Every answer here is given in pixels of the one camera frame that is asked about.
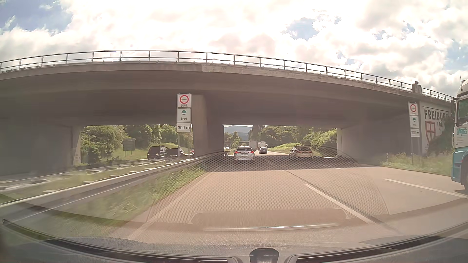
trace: truck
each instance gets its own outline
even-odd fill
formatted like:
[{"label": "truck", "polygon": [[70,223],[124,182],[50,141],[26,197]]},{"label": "truck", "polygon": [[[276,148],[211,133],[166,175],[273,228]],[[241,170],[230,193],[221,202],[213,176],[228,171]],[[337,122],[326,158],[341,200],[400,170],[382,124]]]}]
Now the truck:
[{"label": "truck", "polygon": [[258,148],[260,149],[262,147],[268,147],[268,144],[266,144],[266,142],[264,142],[264,141],[259,142],[258,143]]},{"label": "truck", "polygon": [[453,162],[451,179],[468,190],[468,81],[458,89],[451,101],[453,127]]},{"label": "truck", "polygon": [[257,150],[257,141],[249,141],[249,146],[252,147],[253,151]]}]

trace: highway overpass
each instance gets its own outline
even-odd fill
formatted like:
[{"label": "highway overpass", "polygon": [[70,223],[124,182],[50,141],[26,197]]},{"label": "highway overpass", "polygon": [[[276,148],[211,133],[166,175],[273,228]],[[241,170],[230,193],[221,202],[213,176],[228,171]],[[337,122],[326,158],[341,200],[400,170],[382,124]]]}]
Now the highway overpass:
[{"label": "highway overpass", "polygon": [[0,72],[1,174],[79,163],[85,125],[175,124],[178,93],[193,94],[197,155],[222,149],[223,124],[313,125],[338,128],[338,152],[362,162],[410,152],[408,102],[438,116],[451,99],[334,67],[194,51],[53,54],[1,62]]}]

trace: traffic sign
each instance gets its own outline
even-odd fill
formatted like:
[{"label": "traffic sign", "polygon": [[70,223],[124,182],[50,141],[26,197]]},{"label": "traffic sign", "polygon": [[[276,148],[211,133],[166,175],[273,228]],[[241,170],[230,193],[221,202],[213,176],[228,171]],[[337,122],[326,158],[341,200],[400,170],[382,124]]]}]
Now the traffic sign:
[{"label": "traffic sign", "polygon": [[124,139],[124,151],[135,151],[135,138]]},{"label": "traffic sign", "polygon": [[421,134],[419,133],[419,128],[411,128],[411,137],[421,137]]},{"label": "traffic sign", "polygon": [[177,123],[177,132],[190,132],[191,123],[190,122],[178,122]]},{"label": "traffic sign", "polygon": [[178,108],[192,107],[192,94],[177,94],[177,107]]},{"label": "traffic sign", "polygon": [[409,116],[410,128],[419,128],[419,116]]},{"label": "traffic sign", "polygon": [[178,108],[177,109],[177,122],[191,122],[192,114],[191,108]]},{"label": "traffic sign", "polygon": [[419,115],[417,111],[417,103],[408,103],[408,109],[409,109],[409,114],[410,115]]}]

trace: black car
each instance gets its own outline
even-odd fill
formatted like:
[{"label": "black car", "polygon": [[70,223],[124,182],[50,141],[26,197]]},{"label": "black car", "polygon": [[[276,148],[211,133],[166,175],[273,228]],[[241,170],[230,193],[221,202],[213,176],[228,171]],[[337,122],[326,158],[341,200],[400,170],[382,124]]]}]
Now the black car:
[{"label": "black car", "polygon": [[158,159],[166,156],[166,147],[164,145],[151,146],[148,150],[148,160]]},{"label": "black car", "polygon": [[178,157],[178,156],[184,156],[184,155],[185,155],[185,153],[180,148],[179,148],[179,155],[177,155],[177,148],[168,148],[168,149],[166,149],[166,156],[168,156],[168,157]]}]

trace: sky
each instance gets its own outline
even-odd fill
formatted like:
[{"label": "sky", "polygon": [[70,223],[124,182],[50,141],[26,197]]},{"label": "sky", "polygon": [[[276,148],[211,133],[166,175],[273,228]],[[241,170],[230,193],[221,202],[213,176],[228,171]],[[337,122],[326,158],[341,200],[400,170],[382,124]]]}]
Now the sky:
[{"label": "sky", "polygon": [[468,0],[0,0],[0,61],[189,50],[335,66],[455,95]]},{"label": "sky", "polygon": [[224,127],[229,127],[229,126],[232,126],[232,125],[252,127],[252,125],[246,125],[246,124],[224,124],[223,126]]}]

